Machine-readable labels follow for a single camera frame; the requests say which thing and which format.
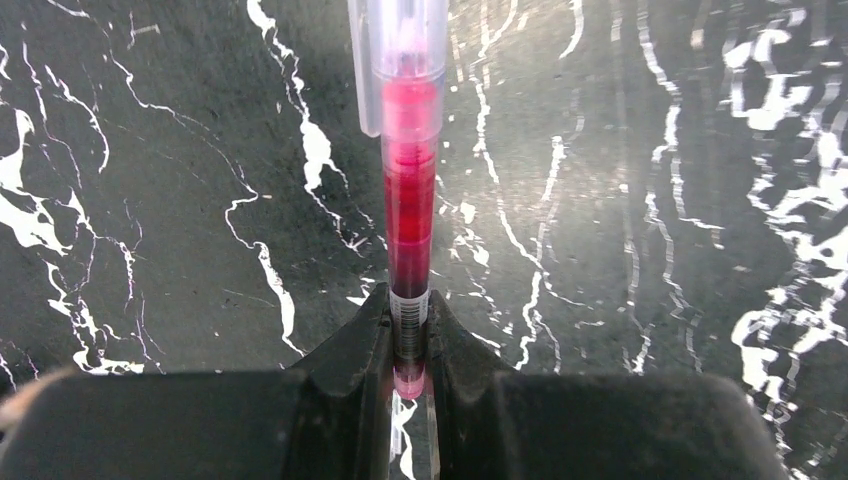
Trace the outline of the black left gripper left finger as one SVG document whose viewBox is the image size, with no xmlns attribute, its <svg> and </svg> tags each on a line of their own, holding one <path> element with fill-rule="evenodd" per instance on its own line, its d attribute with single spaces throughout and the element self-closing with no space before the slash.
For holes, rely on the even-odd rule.
<svg viewBox="0 0 848 480">
<path fill-rule="evenodd" d="M 7 437 L 5 479 L 384 479 L 388 288 L 286 369 L 74 375 Z"/>
</svg>

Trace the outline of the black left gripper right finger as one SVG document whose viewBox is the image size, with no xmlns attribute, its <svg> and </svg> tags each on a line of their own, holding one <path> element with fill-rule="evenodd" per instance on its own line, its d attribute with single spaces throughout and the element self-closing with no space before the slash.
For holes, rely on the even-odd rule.
<svg viewBox="0 0 848 480">
<path fill-rule="evenodd" d="M 760 416 L 703 374 L 526 374 L 430 297 L 436 479 L 782 479 Z"/>
</svg>

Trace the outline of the red pen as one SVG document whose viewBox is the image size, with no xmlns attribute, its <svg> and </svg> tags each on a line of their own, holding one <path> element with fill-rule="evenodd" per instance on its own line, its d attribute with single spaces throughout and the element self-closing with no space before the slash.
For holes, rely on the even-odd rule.
<svg viewBox="0 0 848 480">
<path fill-rule="evenodd" d="M 381 153 L 394 336 L 394 388 L 406 400 L 424 390 L 429 273 L 441 88 L 398 76 L 382 89 Z"/>
</svg>

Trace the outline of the clear pen cap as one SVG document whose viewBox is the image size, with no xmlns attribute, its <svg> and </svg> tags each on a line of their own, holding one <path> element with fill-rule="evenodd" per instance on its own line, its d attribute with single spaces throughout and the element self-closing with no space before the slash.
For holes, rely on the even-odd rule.
<svg viewBox="0 0 848 480">
<path fill-rule="evenodd" d="M 360 128 L 399 141 L 441 130 L 447 1 L 347 3 Z"/>
</svg>

